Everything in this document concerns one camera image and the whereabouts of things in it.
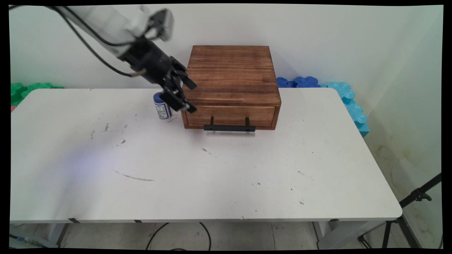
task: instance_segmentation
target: can label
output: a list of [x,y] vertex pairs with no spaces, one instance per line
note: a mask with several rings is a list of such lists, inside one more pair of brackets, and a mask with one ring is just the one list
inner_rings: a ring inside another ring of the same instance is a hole
[[171,109],[168,107],[168,105],[166,105],[166,103],[154,104],[160,119],[166,120],[171,117]]

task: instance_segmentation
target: black cable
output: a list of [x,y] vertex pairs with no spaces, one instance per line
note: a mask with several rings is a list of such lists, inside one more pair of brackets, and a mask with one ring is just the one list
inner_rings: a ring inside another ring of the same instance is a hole
[[116,69],[115,67],[111,66],[109,63],[107,63],[104,59],[102,59],[97,53],[96,51],[94,51],[94,49],[91,48],[91,46],[83,39],[83,37],[79,34],[79,32],[77,32],[77,30],[74,28],[74,26],[69,22],[69,20],[66,18],[66,16],[64,16],[64,14],[58,9],[55,8],[54,6],[49,6],[50,8],[52,8],[54,11],[56,11],[63,19],[64,21],[66,21],[66,23],[69,25],[69,27],[75,32],[75,34],[77,35],[77,37],[83,42],[83,44],[89,49],[89,51],[91,51],[91,53],[93,53],[93,55],[99,59],[99,61],[101,61],[103,64],[105,64],[108,68],[110,68],[111,70],[113,70],[114,72],[121,74],[123,76],[127,76],[127,77],[132,77],[131,74],[122,72],[118,69]]
[[147,250],[147,248],[149,248],[149,245],[151,244],[152,239],[154,239],[154,236],[160,231],[160,229],[162,229],[164,226],[168,225],[168,223],[169,222],[163,224],[163,226],[161,226],[159,229],[157,229],[157,231],[151,236],[151,239],[149,239],[149,242],[147,243],[146,249],[144,249],[144,250]]
[[361,246],[364,246],[366,249],[372,249],[372,246],[366,241],[366,239],[364,238],[364,236],[365,236],[366,234],[368,234],[368,233],[374,231],[375,229],[377,229],[377,228],[383,226],[384,224],[386,224],[386,221],[383,222],[383,223],[381,223],[381,224],[378,225],[378,226],[373,227],[372,229],[370,229],[370,230],[367,231],[366,233],[360,235],[360,236],[358,237],[358,242],[361,244]]
[[11,5],[10,7],[9,7],[9,10],[12,10],[12,9],[14,9],[14,8],[17,8],[17,7],[20,7],[21,5]]
[[[147,250],[147,249],[149,248],[149,245],[151,244],[152,239],[154,239],[154,236],[160,231],[160,229],[162,229],[164,226],[168,225],[168,223],[169,223],[169,222],[163,224],[163,226],[161,226],[159,229],[157,229],[157,231],[151,236],[151,239],[149,239],[149,242],[147,243],[147,246],[146,246],[146,249],[145,249],[145,250]],[[206,226],[204,226],[204,224],[203,224],[202,222],[200,222],[199,224],[201,224],[201,226],[202,226],[202,227],[204,228],[204,230],[206,231],[207,236],[209,237],[209,250],[210,250],[210,247],[212,246],[212,240],[211,240],[211,238],[210,238],[209,231],[207,230]],[[185,249],[182,249],[182,248],[175,248],[175,249],[172,249],[172,250],[185,250]]]
[[209,250],[210,250],[210,247],[212,245],[212,240],[210,239],[209,231],[207,230],[206,226],[204,226],[204,224],[202,222],[200,222],[199,224],[201,224],[201,226],[206,230],[207,236],[209,237]]
[[[80,23],[82,23],[91,33],[93,33],[93,35],[95,37],[97,37],[97,39],[99,39],[100,41],[102,41],[103,43],[110,45],[110,46],[124,46],[124,45],[128,45],[128,44],[133,44],[136,43],[137,41],[140,41],[140,39],[132,41],[132,42],[122,42],[122,43],[112,43],[109,42],[107,40],[105,40],[104,38],[102,38],[96,31],[94,31],[94,29],[92,29],[79,15],[77,15],[73,10],[71,10],[69,7],[67,6],[62,6],[64,9],[66,9],[69,13],[71,13],[76,19],[78,19],[78,21],[80,21]],[[152,37],[152,38],[144,38],[145,40],[154,40],[157,39],[157,36]]]

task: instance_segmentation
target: blue and white can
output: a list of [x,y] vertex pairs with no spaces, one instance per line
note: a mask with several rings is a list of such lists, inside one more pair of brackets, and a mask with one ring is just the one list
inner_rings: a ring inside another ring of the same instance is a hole
[[160,119],[168,120],[173,114],[171,113],[171,108],[168,106],[168,104],[160,99],[161,94],[161,92],[158,92],[154,95],[155,108],[157,109],[157,114],[159,115]]

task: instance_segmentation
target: drawer handle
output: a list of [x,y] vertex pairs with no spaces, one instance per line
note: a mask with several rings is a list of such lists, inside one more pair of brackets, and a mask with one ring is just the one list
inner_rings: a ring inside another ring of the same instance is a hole
[[226,131],[226,132],[254,132],[256,126],[250,126],[250,119],[245,118],[245,125],[214,125],[213,117],[210,117],[210,124],[204,124],[205,131]]

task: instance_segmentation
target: wooden box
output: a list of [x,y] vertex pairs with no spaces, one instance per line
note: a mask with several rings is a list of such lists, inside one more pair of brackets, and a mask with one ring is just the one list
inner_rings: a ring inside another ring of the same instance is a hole
[[182,111],[185,128],[215,125],[250,125],[274,130],[281,98],[268,46],[193,46],[187,67],[198,85],[183,87],[198,110]]

